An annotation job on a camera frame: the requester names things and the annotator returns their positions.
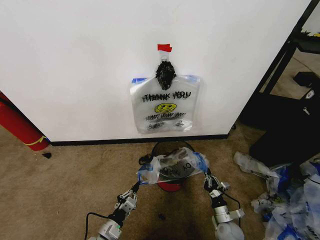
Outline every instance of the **yellow strap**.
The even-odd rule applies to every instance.
[[[33,143],[25,143],[25,145],[27,145],[27,146],[31,146],[31,145],[35,145],[35,144],[37,144],[37,143],[41,143],[42,142],[42,140],[43,139],[46,139],[47,137],[46,136],[42,136],[42,137],[40,137],[37,141],[35,141],[35,142],[33,142]]]

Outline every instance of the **white wall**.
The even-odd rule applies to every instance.
[[[51,141],[227,134],[309,2],[2,0],[0,90]],[[130,81],[158,43],[203,78],[189,132],[135,128]]]
[[[302,32],[320,33],[320,3],[315,7],[302,27]]]

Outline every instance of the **red tape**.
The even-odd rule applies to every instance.
[[[158,44],[158,51],[165,51],[171,53],[172,47],[170,44]]]

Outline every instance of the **baseboard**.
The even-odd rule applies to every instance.
[[[190,140],[226,139],[227,137],[228,137],[228,134],[219,134],[219,135],[150,137],[150,138],[111,139],[111,140],[52,141],[51,145],[78,146],[78,145],[101,145],[101,144],[135,144],[135,143],[170,142],[170,141],[179,141],[179,140],[190,141]]]

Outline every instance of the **pile of plastic bags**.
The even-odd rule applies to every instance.
[[[234,161],[266,180],[268,192],[251,202],[266,222],[264,240],[320,240],[320,158],[301,164],[299,177],[290,164],[268,168],[240,152]]]

